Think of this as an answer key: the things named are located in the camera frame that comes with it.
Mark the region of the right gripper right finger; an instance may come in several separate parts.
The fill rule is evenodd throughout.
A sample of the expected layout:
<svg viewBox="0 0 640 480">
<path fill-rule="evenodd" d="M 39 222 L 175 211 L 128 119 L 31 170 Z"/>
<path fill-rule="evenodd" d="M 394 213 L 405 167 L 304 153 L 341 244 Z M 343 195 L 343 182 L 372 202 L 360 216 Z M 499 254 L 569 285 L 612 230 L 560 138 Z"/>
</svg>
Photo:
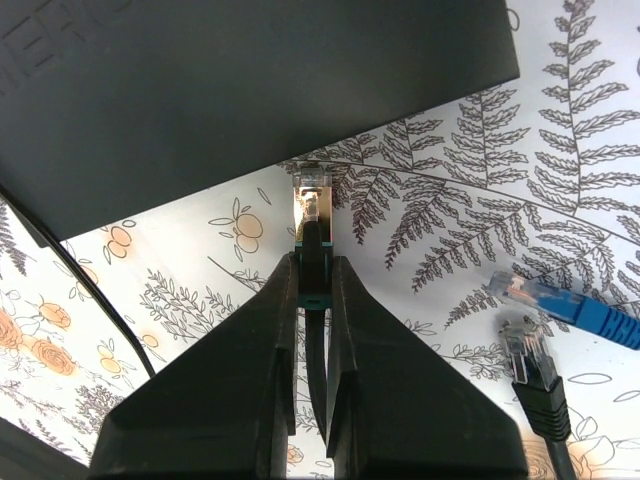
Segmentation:
<svg viewBox="0 0 640 480">
<path fill-rule="evenodd" d="M 335 259 L 327 455 L 337 479 L 525 479 L 515 421 Z"/>
</svg>

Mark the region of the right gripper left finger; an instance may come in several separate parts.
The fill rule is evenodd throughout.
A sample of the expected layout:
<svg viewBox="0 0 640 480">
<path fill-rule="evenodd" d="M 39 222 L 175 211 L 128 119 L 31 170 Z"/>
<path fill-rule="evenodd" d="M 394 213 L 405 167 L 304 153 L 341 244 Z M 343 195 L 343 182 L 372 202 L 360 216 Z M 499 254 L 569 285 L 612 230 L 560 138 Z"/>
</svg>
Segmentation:
<svg viewBox="0 0 640 480">
<path fill-rule="evenodd" d="M 297 261 L 104 419 L 92 479 L 283 479 L 295 432 Z"/>
</svg>

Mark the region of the black ethernet cable teal plug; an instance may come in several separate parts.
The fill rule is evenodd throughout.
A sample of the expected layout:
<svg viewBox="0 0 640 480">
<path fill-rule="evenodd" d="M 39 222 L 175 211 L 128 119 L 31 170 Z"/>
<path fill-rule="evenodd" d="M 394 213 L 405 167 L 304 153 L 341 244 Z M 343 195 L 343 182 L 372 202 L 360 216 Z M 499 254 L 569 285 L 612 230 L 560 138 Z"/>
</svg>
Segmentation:
<svg viewBox="0 0 640 480">
<path fill-rule="evenodd" d="M 325 316 L 332 306 L 332 177 L 315 164 L 292 175 L 298 307 L 304 311 L 305 361 L 311 406 L 321 437 L 327 436 Z"/>
</svg>

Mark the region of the black network switch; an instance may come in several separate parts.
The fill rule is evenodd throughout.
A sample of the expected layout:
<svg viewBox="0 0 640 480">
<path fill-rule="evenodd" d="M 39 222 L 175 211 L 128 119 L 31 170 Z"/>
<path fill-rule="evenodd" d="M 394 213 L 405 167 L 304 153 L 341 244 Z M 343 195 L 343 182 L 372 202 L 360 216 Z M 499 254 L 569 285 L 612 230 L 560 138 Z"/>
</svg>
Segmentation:
<svg viewBox="0 0 640 480">
<path fill-rule="evenodd" d="M 1 419 L 1 478 L 86 479 L 88 468 L 12 423 Z"/>
<path fill-rule="evenodd" d="M 1 184 L 65 240 L 518 75 L 502 1 L 5 1 Z"/>
</svg>

